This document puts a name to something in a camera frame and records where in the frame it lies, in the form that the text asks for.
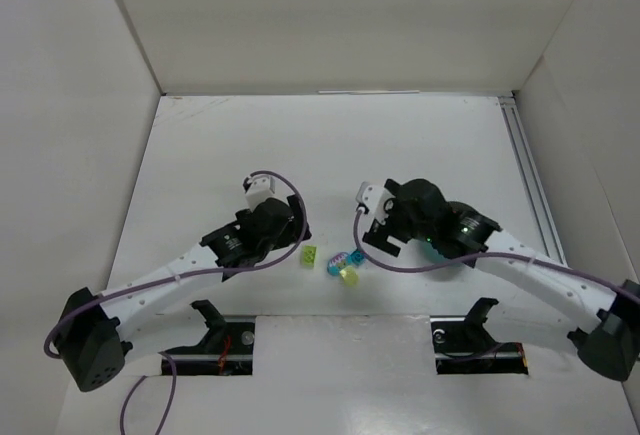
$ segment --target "white wall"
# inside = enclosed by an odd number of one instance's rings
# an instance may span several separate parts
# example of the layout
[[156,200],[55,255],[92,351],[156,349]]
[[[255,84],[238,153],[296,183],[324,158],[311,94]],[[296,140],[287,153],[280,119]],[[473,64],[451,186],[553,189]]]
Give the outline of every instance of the white wall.
[[518,96],[567,259],[615,281],[640,268],[639,2],[575,0]]
[[113,0],[0,0],[2,433],[53,433],[42,342],[105,281],[158,97]]
[[123,0],[162,89],[520,88],[572,0]]

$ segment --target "cable tie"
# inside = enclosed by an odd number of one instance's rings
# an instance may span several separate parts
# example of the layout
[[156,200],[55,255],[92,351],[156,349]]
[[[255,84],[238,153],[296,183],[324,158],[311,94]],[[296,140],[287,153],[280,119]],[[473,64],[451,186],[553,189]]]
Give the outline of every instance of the cable tie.
[[536,261],[536,259],[537,259],[537,256],[536,256],[536,255],[537,255],[537,253],[538,253],[538,252],[536,252],[535,250],[532,250],[532,251],[531,251],[531,257],[529,258],[529,261],[527,262],[527,266],[525,267],[525,270],[527,270],[527,271],[528,271],[528,270],[531,268],[531,265],[533,265],[533,264],[534,264],[534,262],[535,262],[535,261]]

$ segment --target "red wire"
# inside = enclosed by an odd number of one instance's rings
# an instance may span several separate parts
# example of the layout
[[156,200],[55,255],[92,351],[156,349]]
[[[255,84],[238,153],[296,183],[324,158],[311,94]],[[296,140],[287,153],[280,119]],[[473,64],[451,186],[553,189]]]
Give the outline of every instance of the red wire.
[[220,367],[219,375],[222,375],[222,370],[224,370],[224,365],[227,363],[227,355],[229,354],[229,349],[231,348],[231,336],[227,335],[227,338],[224,339],[224,350],[220,354],[220,358],[218,358],[218,367]]

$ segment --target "green toy block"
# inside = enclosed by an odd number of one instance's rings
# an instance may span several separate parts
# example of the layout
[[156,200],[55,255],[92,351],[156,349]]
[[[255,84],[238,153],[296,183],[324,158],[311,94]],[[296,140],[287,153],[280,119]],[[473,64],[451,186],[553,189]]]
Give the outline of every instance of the green toy block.
[[303,267],[313,268],[316,262],[316,247],[313,245],[304,245],[300,254],[300,263]]

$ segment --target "yellow block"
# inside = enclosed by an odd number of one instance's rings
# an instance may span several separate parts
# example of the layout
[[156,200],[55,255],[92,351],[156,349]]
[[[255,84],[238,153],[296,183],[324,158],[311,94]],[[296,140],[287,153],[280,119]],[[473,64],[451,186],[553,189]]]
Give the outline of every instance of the yellow block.
[[355,287],[358,284],[358,273],[355,268],[348,266],[340,270],[340,276],[347,287]]

